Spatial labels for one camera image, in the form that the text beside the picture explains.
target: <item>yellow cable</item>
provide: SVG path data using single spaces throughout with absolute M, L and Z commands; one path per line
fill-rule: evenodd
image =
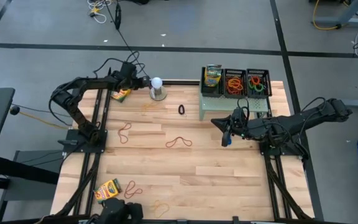
M 320 0 L 317 0 L 316 1 L 316 5 L 314 7 L 314 11 L 313 11 L 313 25 L 315 28 L 319 29 L 319 30 L 334 30 L 334 29 L 337 29 L 337 26 L 334 26 L 334 27 L 328 27 L 328 28 L 323 28 L 323 27 L 318 27 L 317 24 L 316 24 L 316 11 L 317 11 L 317 5 L 318 3 L 320 2 Z
M 51 126 L 51 127 L 54 127 L 54 128 L 68 129 L 68 128 L 59 126 L 59 125 L 57 125 L 57 124 L 49 123 L 48 121 L 44 121 L 44 120 L 41 119 L 41 118 L 38 118 L 38 117 L 33 116 L 33 115 L 31 115 L 31 114 L 27 114 L 27 113 L 25 113 L 25 112 L 19 112 L 19 113 L 20 113 L 20 114 L 23 114 L 24 116 L 28 116 L 29 118 L 36 119 L 37 121 L 41 121 L 41 122 L 43 122 L 44 124 L 47 124 L 47 125 L 49 125 L 49 126 Z

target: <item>black plastic bin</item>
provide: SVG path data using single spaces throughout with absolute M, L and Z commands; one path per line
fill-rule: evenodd
M 247 96 L 247 87 L 246 87 L 246 77 L 247 77 L 247 71 L 246 70 L 239 70 L 239 69 L 231 69 L 231 68 L 227 68 L 224 70 L 224 73 L 223 73 L 223 93 L 224 93 L 224 96 L 226 98 L 234 98 L 234 99 L 243 99 Z M 239 95 L 235 95 L 235 94 L 230 94 L 228 91 L 227 91 L 227 81 L 230 79 L 230 78 L 233 78 L 233 77 L 237 77 L 237 78 L 240 78 L 241 79 L 241 85 L 243 86 L 243 89 L 241 90 L 241 94 Z
M 204 79 L 205 67 L 203 67 L 203 72 L 201 72 L 201 94 L 202 96 L 208 97 L 222 97 L 223 96 L 223 81 L 222 77 L 219 80 L 219 83 L 215 87 L 204 86 L 205 79 Z
M 255 92 L 253 89 L 249 86 L 249 78 L 250 77 L 259 77 L 261 83 L 264 86 L 264 90 L 260 93 Z M 272 86 L 270 84 L 270 75 L 268 70 L 263 69 L 247 69 L 247 92 L 249 98 L 268 98 L 269 96 L 272 96 Z

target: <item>wooden table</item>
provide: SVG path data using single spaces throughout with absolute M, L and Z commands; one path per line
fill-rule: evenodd
M 151 100 L 147 89 L 133 91 L 123 103 L 112 100 L 106 125 L 106 152 L 101 156 L 96 185 L 117 178 L 125 190 L 134 180 L 143 193 L 126 202 L 141 203 L 145 219 L 157 219 L 166 210 L 166 206 L 153 210 L 158 200 L 170 207 L 159 218 L 164 220 L 232 220 L 233 216 L 240 220 L 273 220 L 265 162 L 258 144 L 234 137 L 229 147 L 222 147 L 222 132 L 210 119 L 231 113 L 207 112 L 204 121 L 199 121 L 199 87 L 165 87 L 168 96 L 160 102 Z M 283 83 L 272 82 L 272 91 L 273 115 L 289 115 Z M 87 91 L 80 103 L 89 120 L 95 99 L 96 91 Z M 180 104 L 185 106 L 186 116 L 178 114 Z M 122 132 L 129 141 L 121 144 L 117 132 L 125 123 L 132 123 L 132 128 Z M 178 136 L 193 141 L 193 145 L 188 147 L 178 141 L 172 148 L 165 147 L 166 142 Z M 51 214 L 59 211 L 77 188 L 83 157 L 83 153 L 73 153 L 65 161 Z M 313 217 L 302 162 L 295 156 L 282 156 L 282 163 L 288 191 Z M 276 191 L 283 217 L 282 197 Z M 84 213 L 87 192 L 88 189 L 80 213 Z M 93 202 L 92 213 L 100 213 L 102 206 Z

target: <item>gray floor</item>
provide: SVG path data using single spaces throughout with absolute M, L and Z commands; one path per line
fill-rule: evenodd
M 307 0 L 276 2 L 288 51 L 352 53 L 358 28 L 316 30 L 310 24 L 313 5 Z M 269 0 L 154 0 L 146 6 L 130 2 L 121 6 L 121 31 L 132 46 L 280 50 Z M 85 1 L 13 0 L 0 21 L 0 43 L 123 46 L 109 20 L 97 24 L 86 15 L 87 8 Z M 342 10 L 340 4 L 322 4 L 318 15 Z M 92 76 L 107 57 L 128 55 L 127 51 L 0 48 L 0 87 L 16 89 L 14 103 L 46 109 L 59 84 Z M 176 79 L 198 79 L 200 68 L 211 63 L 269 69 L 272 80 L 284 81 L 291 102 L 281 56 L 153 51 L 141 52 L 139 60 L 152 77 Z M 358 58 L 290 57 L 290 63 L 301 107 L 317 96 L 358 99 Z M 37 116 L 55 121 L 48 114 Z M 358 109 L 346 123 L 326 123 L 307 135 L 324 219 L 358 223 Z M 61 149 L 57 140 L 64 137 L 65 131 L 20 115 L 8 116 L 0 156 L 12 159 L 16 150 Z M 41 217 L 51 203 L 9 203 L 4 219 Z

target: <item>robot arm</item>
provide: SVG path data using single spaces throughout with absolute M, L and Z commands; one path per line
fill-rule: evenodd
M 211 122 L 223 132 L 222 146 L 226 147 L 230 135 L 243 139 L 268 142 L 271 146 L 280 146 L 300 134 L 323 122 L 343 122 L 352 114 L 341 100 L 329 99 L 319 106 L 292 116 L 259 118 L 247 120 L 243 109 L 236 108 L 231 116 L 212 119 Z
M 89 141 L 90 144 L 97 144 L 100 136 L 97 125 L 88 121 L 83 113 L 78 109 L 78 103 L 81 101 L 86 90 L 108 89 L 120 91 L 121 89 L 144 88 L 150 86 L 149 77 L 136 77 L 136 66 L 124 62 L 121 70 L 109 70 L 104 78 L 76 78 L 71 82 L 60 85 L 51 95 L 50 102 L 54 101 L 61 106 L 78 124 L 79 132 Z M 76 93 L 69 93 L 69 90 L 78 89 Z

